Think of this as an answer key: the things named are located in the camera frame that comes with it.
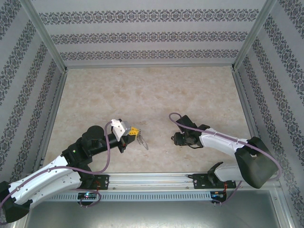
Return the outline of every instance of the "metal frame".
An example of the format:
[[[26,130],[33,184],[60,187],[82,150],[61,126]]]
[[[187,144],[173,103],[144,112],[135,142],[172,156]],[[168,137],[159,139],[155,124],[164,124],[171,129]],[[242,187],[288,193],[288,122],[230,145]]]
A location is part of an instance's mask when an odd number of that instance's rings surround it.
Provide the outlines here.
[[[252,113],[250,111],[250,106],[249,106],[248,100],[246,99],[246,94],[245,94],[245,91],[244,91],[244,87],[242,86],[241,79],[240,79],[240,76],[238,74],[238,71],[234,70],[231,67],[231,73],[232,73],[232,76],[233,76],[233,79],[234,79],[234,83],[236,84],[238,97],[239,97],[241,105],[242,105],[242,109],[243,109],[243,112],[244,112],[244,116],[245,116],[245,119],[246,119],[246,123],[247,123],[248,129],[249,129],[250,136],[251,137],[253,137],[253,136],[258,137],[256,124],[255,124],[255,121],[253,119]]]
[[[53,196],[46,202],[79,202],[80,192],[65,192]],[[102,202],[156,202],[156,201],[211,201],[210,191],[145,191],[145,192],[119,192],[102,191]],[[96,199],[83,199],[83,202],[94,202]]]
[[[40,149],[40,153],[38,154],[38,157],[37,157],[37,162],[35,164],[34,171],[37,171],[41,167],[41,165],[42,165],[41,160],[42,160],[43,157],[45,157],[45,155],[47,153],[48,144],[49,144],[49,141],[51,139],[51,135],[52,135],[55,119],[56,119],[56,116],[57,116],[57,111],[58,111],[58,108],[59,108],[61,96],[62,96],[63,89],[64,89],[65,84],[66,84],[68,70],[64,70],[64,72],[62,74],[63,75],[62,75],[62,77],[60,79],[60,82],[59,82],[59,88],[57,90],[57,94],[56,94],[56,97],[55,97],[55,102],[53,104],[53,108],[52,108],[52,111],[51,111],[51,114],[50,114],[50,119],[47,123],[46,133],[45,133],[45,136],[43,137],[43,140],[42,140],[42,143],[41,143],[41,149]]]
[[[60,68],[61,71],[66,70],[66,65],[58,52],[51,36],[49,35],[45,25],[43,24],[39,14],[37,13],[35,7],[31,0],[20,0],[20,3],[24,10],[26,11],[28,17],[32,21],[33,25],[35,26],[37,32],[39,33],[42,41],[47,46],[49,52],[51,53],[54,61],[56,62],[57,66]]]
[[[68,69],[86,68],[129,68],[129,67],[226,67],[231,63],[188,63],[188,64],[111,64],[111,65],[74,65]]]
[[[242,64],[243,59],[245,58],[247,52],[249,51],[253,41],[256,39],[257,34],[259,33],[260,29],[262,28],[266,18],[268,17],[271,9],[275,5],[277,0],[266,0],[264,3],[260,13],[257,16],[257,19],[252,26],[248,36],[245,39],[244,44],[242,45],[240,51],[238,52],[237,58],[233,64],[234,69],[238,69],[239,66]]]
[[[102,190],[101,192],[105,193],[105,195],[143,195],[149,193],[157,193],[159,195],[186,195],[186,194],[201,194],[206,193],[206,196],[210,194],[210,191],[216,191],[216,189],[205,189],[199,190],[194,189],[193,180],[188,178],[189,174],[193,174],[193,172],[177,172],[177,173],[108,173],[109,178],[109,189]],[[249,186],[247,183],[243,183],[239,188],[239,191],[248,191],[248,190],[256,190]],[[265,185],[259,190],[268,190],[270,192],[273,206],[275,208],[275,212],[277,218],[279,220],[280,227],[282,228],[294,228],[294,222],[292,220],[289,208],[287,206],[286,199],[283,194],[282,187],[279,181],[267,182]],[[177,197],[176,201],[185,200],[182,197]],[[201,200],[209,200],[208,197],[202,198],[194,198],[190,199],[191,201],[201,201]],[[50,201],[67,201],[63,197],[53,197]],[[107,197],[106,201],[119,201],[118,198],[115,197]],[[27,217],[20,219],[14,223],[11,223],[10,228],[23,228],[25,227],[27,221]]]

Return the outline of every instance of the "yellow object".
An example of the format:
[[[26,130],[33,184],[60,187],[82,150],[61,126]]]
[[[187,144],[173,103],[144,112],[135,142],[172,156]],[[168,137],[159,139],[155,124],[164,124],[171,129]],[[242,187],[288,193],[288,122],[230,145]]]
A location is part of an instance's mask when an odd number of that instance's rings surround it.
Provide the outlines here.
[[[139,134],[139,132],[140,132],[139,129],[137,129],[135,127],[131,127],[129,135],[136,135],[136,137],[137,137],[137,135]]]

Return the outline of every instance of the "patterned wallpaper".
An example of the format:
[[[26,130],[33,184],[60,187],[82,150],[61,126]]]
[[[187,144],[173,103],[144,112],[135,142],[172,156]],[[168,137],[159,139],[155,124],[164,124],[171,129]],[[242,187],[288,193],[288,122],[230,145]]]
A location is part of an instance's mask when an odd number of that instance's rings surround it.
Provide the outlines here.
[[[33,172],[61,72],[18,0],[0,0],[0,179]]]
[[[238,72],[259,136],[284,169],[296,227],[304,227],[304,6],[278,1]]]
[[[232,64],[265,0],[33,0],[68,67]]]

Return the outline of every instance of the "marble floor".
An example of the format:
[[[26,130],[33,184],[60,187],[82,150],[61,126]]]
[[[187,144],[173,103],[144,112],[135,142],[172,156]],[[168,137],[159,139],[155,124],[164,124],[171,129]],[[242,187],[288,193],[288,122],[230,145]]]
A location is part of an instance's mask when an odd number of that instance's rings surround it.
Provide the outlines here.
[[[106,172],[198,172],[233,158],[212,148],[191,149],[173,144],[179,131],[168,114],[186,114],[197,125],[249,138],[249,131],[230,67],[160,67],[71,69],[68,72],[45,164],[55,159],[92,125],[111,119],[140,128],[149,145],[137,141],[123,154],[111,150]],[[106,152],[93,158],[101,170]]]

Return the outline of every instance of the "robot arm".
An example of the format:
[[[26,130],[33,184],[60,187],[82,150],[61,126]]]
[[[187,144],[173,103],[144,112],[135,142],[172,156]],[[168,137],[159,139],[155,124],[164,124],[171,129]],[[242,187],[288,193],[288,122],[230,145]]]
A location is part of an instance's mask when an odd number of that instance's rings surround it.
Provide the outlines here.
[[[208,133],[201,133],[179,126],[181,133],[177,132],[172,137],[175,145],[190,147],[197,145],[195,149],[212,147],[235,158],[235,164],[225,165],[220,162],[216,165],[214,174],[220,181],[246,181],[250,186],[259,189],[278,170],[277,165],[268,157],[239,143],[248,143],[270,155],[262,140],[257,137],[252,137],[249,140],[238,139],[218,133],[213,128],[204,124],[197,127],[186,115],[176,122],[187,127],[207,130]],[[220,137],[219,134],[233,138],[236,142]]]
[[[110,148],[118,147],[121,153],[126,146],[135,140],[136,135],[129,135],[130,125],[122,120],[112,120],[112,133],[108,134]],[[74,144],[70,145],[55,158],[37,172],[13,183],[3,181],[0,183],[0,200],[4,200],[13,190],[17,191],[3,204],[3,211],[7,222],[16,221],[25,216],[31,208],[34,208],[45,199],[60,192],[85,188],[88,189],[94,180],[94,175],[73,171],[72,169],[52,169],[54,167],[73,167],[85,171],[91,171],[88,164],[92,157],[107,151],[104,130],[100,126],[92,126]],[[37,173],[47,171],[18,188],[26,180]]]

